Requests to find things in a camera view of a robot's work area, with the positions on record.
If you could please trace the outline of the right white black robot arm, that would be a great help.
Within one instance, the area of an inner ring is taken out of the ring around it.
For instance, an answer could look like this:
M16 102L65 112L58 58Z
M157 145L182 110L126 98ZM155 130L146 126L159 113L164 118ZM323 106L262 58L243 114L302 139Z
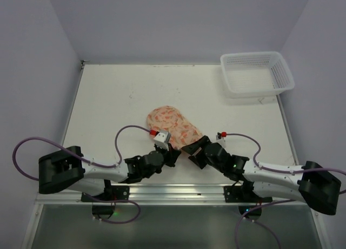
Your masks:
M209 165L234 182L242 182L238 194L243 201L282 198L306 203L326 215L335 215L341 181L334 169L323 168L313 161L305 165L282 166L258 162L244 156L231 155L218 142L203 136L182 147L199 168Z

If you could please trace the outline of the floral mesh laundry bag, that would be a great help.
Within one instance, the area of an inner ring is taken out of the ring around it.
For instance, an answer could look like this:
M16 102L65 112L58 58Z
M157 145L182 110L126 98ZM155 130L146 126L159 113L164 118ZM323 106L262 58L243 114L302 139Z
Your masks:
M203 137L201 131L172 106L152 110L147 116L147 125L152 130L169 132L169 143L178 150Z

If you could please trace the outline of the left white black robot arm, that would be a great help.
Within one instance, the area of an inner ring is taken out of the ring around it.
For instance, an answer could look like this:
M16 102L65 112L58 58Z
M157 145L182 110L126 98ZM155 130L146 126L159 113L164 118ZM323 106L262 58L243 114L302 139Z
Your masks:
M146 155L127 158L119 166L104 168L85 158L79 146L45 155L38 161L39 193L54 194L66 189L86 193L99 201L112 196L110 183L135 184L162 172L163 166L175 167L181 154L172 145L169 149L154 145Z

